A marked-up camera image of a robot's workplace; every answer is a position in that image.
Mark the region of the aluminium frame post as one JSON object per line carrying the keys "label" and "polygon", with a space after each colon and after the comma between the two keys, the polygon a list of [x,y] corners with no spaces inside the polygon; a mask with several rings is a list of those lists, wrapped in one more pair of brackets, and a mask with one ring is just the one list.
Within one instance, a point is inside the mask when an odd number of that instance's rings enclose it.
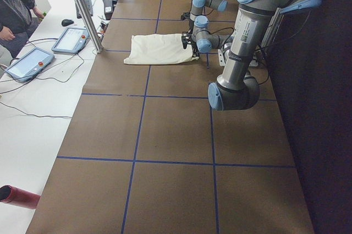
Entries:
{"label": "aluminium frame post", "polygon": [[86,6],[85,0],[74,0],[74,2],[78,6],[78,10],[82,16],[84,25],[90,35],[91,41],[95,47],[96,52],[101,53],[103,50],[103,46],[94,26],[89,10]]}

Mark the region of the near teach pendant tablet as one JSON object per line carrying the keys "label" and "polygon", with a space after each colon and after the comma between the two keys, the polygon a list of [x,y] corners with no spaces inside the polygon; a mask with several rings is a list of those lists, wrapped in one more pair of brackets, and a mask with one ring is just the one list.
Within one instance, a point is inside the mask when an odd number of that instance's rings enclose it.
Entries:
{"label": "near teach pendant tablet", "polygon": [[35,78],[53,59],[54,54],[35,47],[10,65],[5,72],[14,80],[24,83]]}

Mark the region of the far teach pendant tablet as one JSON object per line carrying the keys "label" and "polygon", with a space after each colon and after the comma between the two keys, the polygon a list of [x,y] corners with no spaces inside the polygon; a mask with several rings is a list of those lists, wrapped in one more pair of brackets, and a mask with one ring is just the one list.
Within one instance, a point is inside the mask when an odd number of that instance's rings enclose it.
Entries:
{"label": "far teach pendant tablet", "polygon": [[85,28],[67,27],[52,47],[54,53],[75,55],[86,45],[89,33]]}

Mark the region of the red cylinder bottle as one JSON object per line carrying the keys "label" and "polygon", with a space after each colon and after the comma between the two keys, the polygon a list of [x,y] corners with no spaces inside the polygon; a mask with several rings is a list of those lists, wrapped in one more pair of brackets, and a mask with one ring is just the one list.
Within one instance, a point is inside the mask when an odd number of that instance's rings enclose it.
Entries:
{"label": "red cylinder bottle", "polygon": [[41,196],[23,189],[5,185],[1,187],[1,203],[36,209]]}

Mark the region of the cream long sleeve shirt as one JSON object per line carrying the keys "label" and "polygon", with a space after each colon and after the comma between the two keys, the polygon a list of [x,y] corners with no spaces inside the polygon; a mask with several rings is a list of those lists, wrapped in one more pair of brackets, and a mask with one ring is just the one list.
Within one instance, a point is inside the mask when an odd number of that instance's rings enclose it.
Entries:
{"label": "cream long sleeve shirt", "polygon": [[181,34],[151,34],[131,37],[131,52],[124,59],[130,65],[168,65],[196,61],[192,47],[182,44]]}

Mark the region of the black box white label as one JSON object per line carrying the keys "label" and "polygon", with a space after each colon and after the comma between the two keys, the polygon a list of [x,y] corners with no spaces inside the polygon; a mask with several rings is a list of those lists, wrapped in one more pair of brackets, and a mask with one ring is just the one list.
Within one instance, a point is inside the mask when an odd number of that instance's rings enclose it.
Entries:
{"label": "black box white label", "polygon": [[110,20],[114,12],[114,0],[103,0],[104,17],[106,20]]}

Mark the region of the teach pendant tablet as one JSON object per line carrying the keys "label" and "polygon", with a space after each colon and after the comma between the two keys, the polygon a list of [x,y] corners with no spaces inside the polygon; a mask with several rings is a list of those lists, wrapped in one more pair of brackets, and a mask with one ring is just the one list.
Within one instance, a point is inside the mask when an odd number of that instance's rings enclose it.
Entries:
{"label": "teach pendant tablet", "polygon": [[52,47],[54,53],[75,55],[86,45],[89,33],[85,28],[67,27]]}
{"label": "teach pendant tablet", "polygon": [[54,54],[35,47],[10,65],[5,72],[14,80],[24,83],[35,78],[53,59]]}

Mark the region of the black computer mouse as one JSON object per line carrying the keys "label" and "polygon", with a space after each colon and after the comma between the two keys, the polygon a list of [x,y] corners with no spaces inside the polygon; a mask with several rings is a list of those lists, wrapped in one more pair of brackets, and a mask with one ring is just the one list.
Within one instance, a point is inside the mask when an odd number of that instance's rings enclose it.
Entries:
{"label": "black computer mouse", "polygon": [[66,26],[69,26],[69,25],[72,25],[74,24],[74,21],[71,20],[71,19],[63,19],[62,22],[61,22],[61,25],[63,27],[66,27]]}

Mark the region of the person in grey clothes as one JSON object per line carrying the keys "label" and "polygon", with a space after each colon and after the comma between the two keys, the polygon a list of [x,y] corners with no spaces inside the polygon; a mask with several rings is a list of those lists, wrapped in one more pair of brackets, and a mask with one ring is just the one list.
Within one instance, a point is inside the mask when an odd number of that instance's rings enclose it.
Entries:
{"label": "person in grey clothes", "polygon": [[17,57],[39,23],[31,13],[43,18],[35,0],[1,0],[1,46]]}

